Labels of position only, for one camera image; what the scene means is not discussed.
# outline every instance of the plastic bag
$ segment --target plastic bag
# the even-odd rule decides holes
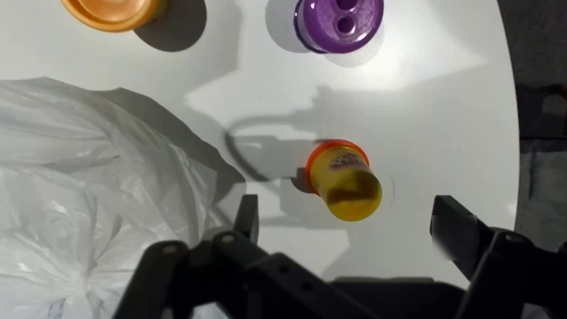
[[[0,318],[111,318],[143,249],[196,245],[235,213],[217,181],[240,176],[127,91],[0,82],[0,149]]]

